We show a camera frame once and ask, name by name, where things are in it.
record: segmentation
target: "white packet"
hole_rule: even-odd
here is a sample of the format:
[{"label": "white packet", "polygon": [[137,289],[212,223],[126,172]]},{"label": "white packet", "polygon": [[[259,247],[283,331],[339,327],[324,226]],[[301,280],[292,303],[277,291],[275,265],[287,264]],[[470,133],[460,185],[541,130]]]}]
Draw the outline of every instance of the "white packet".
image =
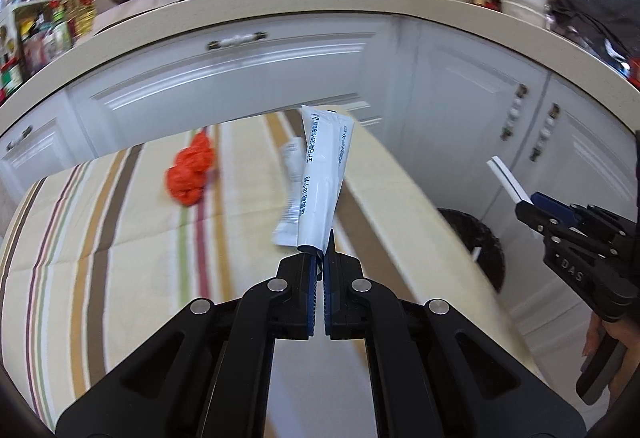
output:
[{"label": "white packet", "polygon": [[280,246],[298,246],[298,218],[300,217],[300,190],[302,170],[305,166],[305,148],[302,138],[292,138],[280,151],[287,168],[289,198],[271,240]]},{"label": "white packet", "polygon": [[298,250],[323,257],[347,164],[353,119],[302,106],[306,159],[298,222]]}]

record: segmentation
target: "metal screw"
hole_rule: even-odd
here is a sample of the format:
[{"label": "metal screw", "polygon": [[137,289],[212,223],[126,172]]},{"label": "metal screw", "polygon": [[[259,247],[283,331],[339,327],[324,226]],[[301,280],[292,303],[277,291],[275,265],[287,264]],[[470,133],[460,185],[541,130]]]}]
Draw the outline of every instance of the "metal screw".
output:
[{"label": "metal screw", "polygon": [[207,313],[209,311],[211,303],[206,299],[196,299],[191,303],[191,306],[189,307],[191,309],[191,313],[202,315],[203,313]]},{"label": "metal screw", "polygon": [[429,301],[429,309],[436,315],[444,315],[449,311],[449,303],[442,299]]},{"label": "metal screw", "polygon": [[272,292],[284,292],[289,284],[284,280],[276,277],[267,283],[267,288]]},{"label": "metal screw", "polygon": [[351,288],[353,288],[356,292],[368,292],[371,290],[371,283],[366,279],[355,279],[351,283]]}]

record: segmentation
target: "human hand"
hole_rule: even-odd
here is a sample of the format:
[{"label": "human hand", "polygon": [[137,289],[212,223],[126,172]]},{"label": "human hand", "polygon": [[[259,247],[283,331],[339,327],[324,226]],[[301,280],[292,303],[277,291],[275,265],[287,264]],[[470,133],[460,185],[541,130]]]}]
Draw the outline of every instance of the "human hand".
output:
[{"label": "human hand", "polygon": [[613,404],[622,393],[623,389],[635,373],[640,364],[640,326],[633,322],[630,318],[615,322],[607,323],[600,319],[595,313],[591,313],[591,321],[587,336],[582,349],[582,356],[592,355],[596,352],[600,345],[600,328],[617,341],[622,342],[626,347],[626,354],[622,360],[620,369],[609,383],[609,406]]}]

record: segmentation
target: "black trash can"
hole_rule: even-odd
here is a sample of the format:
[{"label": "black trash can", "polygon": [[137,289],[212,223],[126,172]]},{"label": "black trash can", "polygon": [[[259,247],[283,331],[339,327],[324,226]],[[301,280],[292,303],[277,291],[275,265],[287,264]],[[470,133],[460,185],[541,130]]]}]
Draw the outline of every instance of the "black trash can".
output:
[{"label": "black trash can", "polygon": [[449,209],[438,209],[438,211],[447,220],[469,252],[480,247],[478,266],[494,290],[500,292],[504,284],[504,253],[500,240],[494,236],[487,225],[470,214]]}]

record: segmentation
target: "drawer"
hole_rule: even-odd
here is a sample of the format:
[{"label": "drawer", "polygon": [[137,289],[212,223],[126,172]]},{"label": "drawer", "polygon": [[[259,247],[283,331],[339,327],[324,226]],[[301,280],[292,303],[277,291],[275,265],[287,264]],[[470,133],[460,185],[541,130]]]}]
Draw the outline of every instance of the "drawer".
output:
[{"label": "drawer", "polygon": [[95,157],[64,90],[0,137],[0,151],[0,178],[16,202],[37,180]]},{"label": "drawer", "polygon": [[[355,103],[356,117],[375,124],[395,20],[318,14],[226,24],[114,61],[70,86],[70,98],[98,154],[301,103]],[[257,32],[266,38],[249,40]],[[222,47],[207,49],[212,42]]]}]

